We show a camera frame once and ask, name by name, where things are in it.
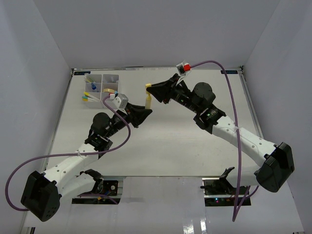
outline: gray wall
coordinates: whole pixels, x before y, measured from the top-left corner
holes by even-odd
[[[71,68],[246,63],[279,0],[35,0]]]
[[[44,154],[56,126],[70,69],[32,0],[0,0],[0,233],[15,234],[23,213],[4,198],[10,173]],[[22,168],[10,196],[20,203],[27,176],[40,163]]]
[[[292,147],[289,178],[302,224],[312,233],[312,3],[282,0],[246,64],[264,137]]]

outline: white table surface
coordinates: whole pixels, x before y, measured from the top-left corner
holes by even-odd
[[[105,71],[119,75],[120,92],[135,105],[145,105],[145,84],[169,79],[176,68],[134,71]],[[92,71],[103,74],[103,71]],[[240,126],[253,133],[254,123],[243,92],[239,75],[229,75]],[[201,81],[209,83],[216,95],[214,104],[234,118],[230,94],[224,75],[216,70],[194,70],[186,78],[189,89]],[[74,152],[87,138],[92,119],[107,109],[90,109],[81,100],[83,76],[73,76],[56,133],[52,154]],[[90,168],[107,176],[219,176],[225,168],[237,165],[237,148],[223,139],[201,130],[193,121],[195,114],[171,101],[165,105],[152,99],[153,113],[138,129],[132,127],[131,138],[117,151],[106,154]],[[127,129],[111,137],[112,147],[124,141]],[[63,158],[52,158],[48,168]],[[243,165],[255,163],[243,154]]]
[[[167,80],[175,68],[140,68],[134,71],[106,71],[119,74],[120,91],[136,105],[145,103],[145,83]],[[240,77],[229,75],[239,125],[255,132]],[[186,83],[190,89],[197,82],[209,83],[214,104],[233,118],[226,81],[219,70],[193,70]],[[104,109],[89,109],[81,101],[83,76],[74,76],[57,130],[52,153],[73,152],[86,139],[93,116]],[[276,194],[264,189],[252,198],[252,205],[242,207],[232,223],[232,207],[204,207],[200,178],[177,176],[219,176],[224,169],[237,165],[237,149],[200,130],[194,114],[171,101],[168,105],[153,99],[153,113],[133,129],[129,142],[90,165],[108,176],[128,177],[124,181],[119,205],[80,205],[63,201],[57,214],[42,223],[28,212],[25,227],[36,227],[35,234],[49,233],[275,233],[303,231],[291,191],[285,183]],[[117,146],[127,136],[124,129],[111,139]],[[48,167],[61,158],[53,158]],[[254,162],[243,155],[243,166]]]

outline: black clamp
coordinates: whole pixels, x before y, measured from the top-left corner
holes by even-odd
[[[100,172],[97,172],[95,170],[89,169],[87,171],[84,171],[85,174],[91,176],[95,181],[98,181],[99,179],[102,179],[103,176]]]
[[[202,130],[207,131],[208,133],[213,133],[213,126],[218,124],[218,120],[222,117],[226,116],[225,112],[216,108],[212,105],[209,109],[207,109],[204,113],[197,113],[193,118],[198,127]]]
[[[209,192],[206,190],[211,190],[211,192],[222,191],[225,194],[231,194],[234,191],[233,186],[226,180],[228,174],[234,169],[234,167],[230,167],[225,169],[224,173],[219,177],[219,180],[205,180],[204,185],[201,186],[201,189],[205,189],[205,194]]]

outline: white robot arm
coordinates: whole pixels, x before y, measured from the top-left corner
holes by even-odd
[[[220,137],[237,147],[237,127],[226,114],[213,105],[215,94],[209,84],[200,82],[190,91],[183,78],[190,70],[190,66],[177,66],[181,76],[174,74],[169,80],[152,84],[146,90],[159,102],[168,104],[174,100],[196,115],[194,121],[202,130]],[[293,155],[289,145],[282,142],[276,145],[259,138],[244,128],[239,129],[241,149],[256,165],[242,168],[241,185],[260,185],[270,192],[276,193],[294,171]],[[237,173],[228,168],[221,175],[219,181],[223,187],[231,190],[236,186]]]
[[[194,121],[201,129],[220,137],[237,147],[237,128],[226,114],[213,105],[215,95],[209,84],[198,83],[190,91],[183,76],[174,74],[169,80],[148,85],[146,91],[159,102],[168,104],[171,99],[193,111]],[[127,123],[138,127],[152,112],[143,106],[128,103],[125,95],[118,94],[114,103],[120,109],[121,115]],[[28,177],[22,204],[34,213],[41,221],[49,220],[58,210],[60,200],[73,198],[85,192],[99,194],[103,192],[103,176],[93,170],[83,171],[90,163],[98,160],[112,145],[111,137],[123,128],[125,124],[114,115],[109,118],[105,113],[98,113],[85,143],[78,149],[77,156],[68,157],[55,167],[39,173],[31,173]],[[282,142],[275,145],[259,138],[244,128],[240,128],[241,148],[256,165],[242,168],[241,186],[260,185],[270,192],[277,192],[290,174],[294,171],[293,156],[289,145]],[[83,152],[94,152],[90,155],[79,155]],[[237,173],[232,168],[225,169],[218,183],[225,191],[234,189],[237,183]]]
[[[119,109],[117,114],[127,123],[137,128],[152,112],[144,106],[128,103],[123,94],[110,95],[113,104]],[[125,123],[116,114],[112,118],[106,113],[98,113],[93,118],[93,124],[84,144],[76,151],[77,156],[69,156],[58,165],[42,173],[34,171],[27,179],[21,203],[36,215],[41,221],[49,220],[59,209],[60,201],[76,197],[82,193],[104,194],[109,190],[117,194],[118,181],[103,176],[86,166],[100,159],[113,144],[109,139]],[[108,181],[116,182],[106,188]]]

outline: blue marker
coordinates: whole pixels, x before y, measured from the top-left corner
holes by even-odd
[[[96,85],[93,82],[91,83],[91,88],[92,88],[92,90],[94,92],[98,92],[98,89],[97,89]]]

